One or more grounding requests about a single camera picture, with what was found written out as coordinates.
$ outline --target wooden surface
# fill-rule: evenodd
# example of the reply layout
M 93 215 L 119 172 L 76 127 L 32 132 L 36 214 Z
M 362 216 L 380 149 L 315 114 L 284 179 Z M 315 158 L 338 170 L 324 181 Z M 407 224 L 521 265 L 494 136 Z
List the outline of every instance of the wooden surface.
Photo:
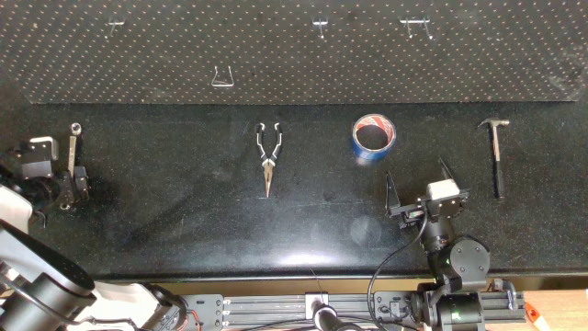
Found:
M 525 300 L 539 310 L 551 330 L 588 330 L 587 294 L 587 290 L 525 291 Z M 486 325 L 486 329 L 537 330 L 528 320 L 525 324 Z

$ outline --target tape roll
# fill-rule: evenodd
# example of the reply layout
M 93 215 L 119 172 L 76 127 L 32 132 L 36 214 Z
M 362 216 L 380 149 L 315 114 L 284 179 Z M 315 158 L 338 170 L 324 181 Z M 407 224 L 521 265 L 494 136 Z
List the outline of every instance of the tape roll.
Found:
M 367 126 L 376 126 L 382 129 L 388 138 L 384 147 L 374 150 L 362 145 L 357 139 L 357 132 Z M 390 120 L 379 114 L 369 114 L 359 119 L 353 126 L 353 147 L 357 156 L 367 160 L 379 160 L 386 156 L 392 145 L 396 142 L 396 128 Z

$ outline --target orange object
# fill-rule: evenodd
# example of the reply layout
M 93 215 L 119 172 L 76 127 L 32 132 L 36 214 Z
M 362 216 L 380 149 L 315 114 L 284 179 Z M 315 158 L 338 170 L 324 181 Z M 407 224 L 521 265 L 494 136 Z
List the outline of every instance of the orange object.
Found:
M 533 307 L 531 305 L 531 303 L 525 302 L 525 308 L 526 308 L 526 315 L 529 317 L 529 320 L 531 320 L 531 323 L 533 323 L 533 325 L 537 328 L 537 330 L 551 331 L 551 328 L 549 327 L 545 318 L 543 318 L 543 316 L 541 316 L 539 311 L 537 309 L 535 309 L 535 307 Z

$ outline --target claw hammer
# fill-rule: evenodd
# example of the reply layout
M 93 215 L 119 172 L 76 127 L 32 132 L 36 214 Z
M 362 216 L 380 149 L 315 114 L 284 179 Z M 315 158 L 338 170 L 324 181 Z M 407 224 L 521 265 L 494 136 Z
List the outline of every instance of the claw hammer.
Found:
M 500 201 L 504 201 L 504 178 L 503 178 L 503 170 L 500 168 L 500 149 L 498 148 L 498 126 L 499 125 L 509 125 L 509 120 L 499 120 L 498 118 L 489 118 L 483 120 L 478 128 L 484 124 L 490 124 L 492 129 L 492 147 L 494 150 L 494 177 L 496 180 L 496 198 Z

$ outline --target black table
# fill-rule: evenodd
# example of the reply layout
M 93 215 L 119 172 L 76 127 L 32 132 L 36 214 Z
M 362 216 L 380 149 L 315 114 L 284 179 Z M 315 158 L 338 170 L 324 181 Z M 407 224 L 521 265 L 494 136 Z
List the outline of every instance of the black table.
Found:
M 392 152 L 359 165 L 351 127 L 368 113 L 396 125 Z M 493 197 L 489 130 L 498 115 L 507 199 Z M 588 113 L 579 103 L 377 106 L 52 105 L 8 108 L 6 149 L 51 135 L 66 167 L 69 125 L 84 126 L 91 200 L 32 235 L 99 280 L 365 277 L 415 229 L 385 216 L 385 173 L 403 204 L 442 179 L 443 156 L 471 188 L 455 220 L 491 249 L 489 275 L 588 271 Z M 279 121 L 284 148 L 265 199 L 254 147 L 259 121 Z M 272 131 L 266 136 L 273 145 Z M 415 245 L 385 268 L 429 275 Z

